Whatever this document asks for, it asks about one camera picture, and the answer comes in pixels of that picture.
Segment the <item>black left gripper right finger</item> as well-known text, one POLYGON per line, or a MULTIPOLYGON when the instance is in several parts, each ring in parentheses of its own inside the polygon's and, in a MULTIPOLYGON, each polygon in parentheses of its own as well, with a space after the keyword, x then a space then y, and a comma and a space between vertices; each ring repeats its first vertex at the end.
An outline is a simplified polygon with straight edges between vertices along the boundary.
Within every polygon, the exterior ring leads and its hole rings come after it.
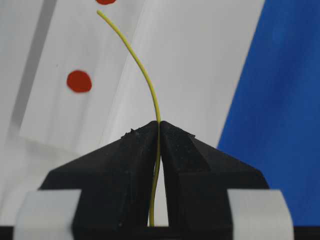
POLYGON ((292 240, 282 192, 260 170, 160 123, 169 226, 195 240, 292 240))

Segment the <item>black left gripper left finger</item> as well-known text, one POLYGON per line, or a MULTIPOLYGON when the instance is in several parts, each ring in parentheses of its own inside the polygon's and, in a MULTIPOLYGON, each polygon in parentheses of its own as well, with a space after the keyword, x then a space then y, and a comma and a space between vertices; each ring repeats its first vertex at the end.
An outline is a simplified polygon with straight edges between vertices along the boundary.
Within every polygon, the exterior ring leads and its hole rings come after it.
POLYGON ((156 121, 52 169, 29 192, 16 240, 122 240, 148 223, 159 125, 156 121))

